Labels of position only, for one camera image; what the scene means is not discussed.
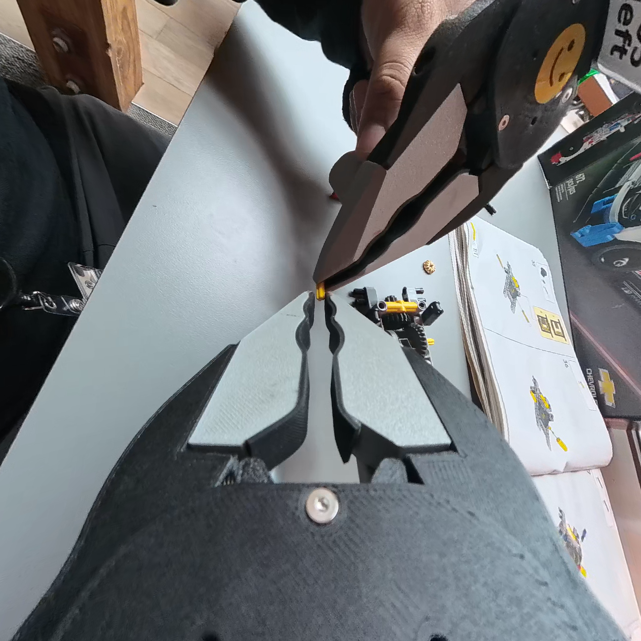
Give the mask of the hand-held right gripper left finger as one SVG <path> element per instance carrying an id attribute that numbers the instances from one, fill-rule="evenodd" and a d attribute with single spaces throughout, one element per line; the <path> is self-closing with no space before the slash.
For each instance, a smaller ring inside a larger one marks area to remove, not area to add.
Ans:
<path id="1" fill-rule="evenodd" d="M 310 329 L 315 295 L 303 292 L 188 383 L 188 451 L 275 469 L 304 442 L 308 425 Z"/>

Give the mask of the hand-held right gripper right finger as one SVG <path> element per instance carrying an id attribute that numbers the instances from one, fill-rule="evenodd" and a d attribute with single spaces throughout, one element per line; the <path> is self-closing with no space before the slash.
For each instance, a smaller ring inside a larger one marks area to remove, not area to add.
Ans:
<path id="1" fill-rule="evenodd" d="M 397 338 L 347 300 L 327 294 L 330 394 L 335 442 L 344 463 L 452 450 L 452 440 Z"/>

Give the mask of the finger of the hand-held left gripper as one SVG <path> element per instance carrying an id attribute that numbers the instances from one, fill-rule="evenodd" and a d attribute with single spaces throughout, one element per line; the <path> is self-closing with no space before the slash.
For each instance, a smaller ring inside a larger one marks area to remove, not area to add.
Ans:
<path id="1" fill-rule="evenodd" d="M 418 196 L 453 159 L 460 143 L 467 106 L 459 83 L 422 124 L 386 169 L 354 152 L 342 156 L 330 172 L 341 209 L 316 263 L 313 280 L 330 280 L 352 267 L 365 267 L 366 255 L 390 230 L 401 208 Z"/>
<path id="2" fill-rule="evenodd" d="M 369 274 L 452 232 L 479 213 L 507 182 L 507 173 L 491 167 L 477 177 L 466 171 L 430 184 L 409 200 L 350 263 L 348 243 L 356 239 L 361 215 L 348 217 L 336 240 L 326 241 L 326 292 Z"/>

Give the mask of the grey lego gear frame assembly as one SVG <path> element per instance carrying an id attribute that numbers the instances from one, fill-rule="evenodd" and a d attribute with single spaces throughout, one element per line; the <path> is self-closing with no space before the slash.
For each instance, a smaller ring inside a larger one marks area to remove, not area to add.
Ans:
<path id="1" fill-rule="evenodd" d="M 444 313 L 439 301 L 428 302 L 423 288 L 403 288 L 401 298 L 381 298 L 373 287 L 349 292 L 351 306 L 396 339 L 403 348 L 412 349 L 432 364 L 427 328 Z"/>

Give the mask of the person's left forearm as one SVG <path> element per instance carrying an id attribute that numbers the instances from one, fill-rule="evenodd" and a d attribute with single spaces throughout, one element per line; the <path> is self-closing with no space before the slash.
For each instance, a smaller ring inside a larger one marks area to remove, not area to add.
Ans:
<path id="1" fill-rule="evenodd" d="M 349 70 L 366 70 L 361 1 L 257 1 L 266 15 L 292 34 L 320 44 L 325 57 Z"/>

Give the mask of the white lego instruction booklet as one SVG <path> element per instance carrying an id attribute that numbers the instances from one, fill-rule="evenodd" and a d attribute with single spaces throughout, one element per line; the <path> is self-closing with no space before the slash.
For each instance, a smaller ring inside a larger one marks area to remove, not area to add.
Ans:
<path id="1" fill-rule="evenodd" d="M 479 217 L 450 234 L 461 327 L 483 411 L 533 477 L 577 572 L 629 640 L 637 605 L 602 468 L 612 442 L 543 254 Z"/>

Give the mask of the black lego set box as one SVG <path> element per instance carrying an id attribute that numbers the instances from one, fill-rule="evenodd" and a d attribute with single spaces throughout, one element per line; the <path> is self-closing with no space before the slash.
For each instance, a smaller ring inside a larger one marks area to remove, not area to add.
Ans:
<path id="1" fill-rule="evenodd" d="M 605 418 L 640 420 L 640 95 L 539 155 L 575 351 Z"/>

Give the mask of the person's left hand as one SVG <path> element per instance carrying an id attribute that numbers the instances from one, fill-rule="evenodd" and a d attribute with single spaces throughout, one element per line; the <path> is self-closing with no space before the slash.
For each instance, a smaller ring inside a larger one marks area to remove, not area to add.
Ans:
<path id="1" fill-rule="evenodd" d="M 413 66 L 436 28 L 472 1 L 362 1 L 360 49 L 368 78 L 349 92 L 349 121 L 364 160 L 396 120 Z"/>

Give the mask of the clear badge holder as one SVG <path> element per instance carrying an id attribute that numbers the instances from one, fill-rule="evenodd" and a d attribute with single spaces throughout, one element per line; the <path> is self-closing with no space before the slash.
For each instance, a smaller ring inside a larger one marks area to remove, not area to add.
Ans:
<path id="1" fill-rule="evenodd" d="M 20 293 L 17 305 L 27 311 L 40 310 L 58 316 L 77 317 L 84 310 L 102 270 L 77 263 L 68 263 L 68 269 L 79 290 L 79 295 L 49 294 L 45 292 Z"/>

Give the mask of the person's black clothing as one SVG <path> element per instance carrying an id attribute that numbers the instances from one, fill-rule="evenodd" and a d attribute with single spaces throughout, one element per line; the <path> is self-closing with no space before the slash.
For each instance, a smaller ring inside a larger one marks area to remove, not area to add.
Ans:
<path id="1" fill-rule="evenodd" d="M 1 78 L 1 301 L 79 294 L 104 269 L 171 140 L 90 95 Z"/>

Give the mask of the wooden post with bolts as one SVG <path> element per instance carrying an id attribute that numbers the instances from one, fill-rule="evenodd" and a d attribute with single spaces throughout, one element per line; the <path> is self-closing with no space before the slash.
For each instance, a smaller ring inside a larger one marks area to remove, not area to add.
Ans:
<path id="1" fill-rule="evenodd" d="M 134 1 L 18 1 L 44 75 L 126 112 L 143 85 Z"/>

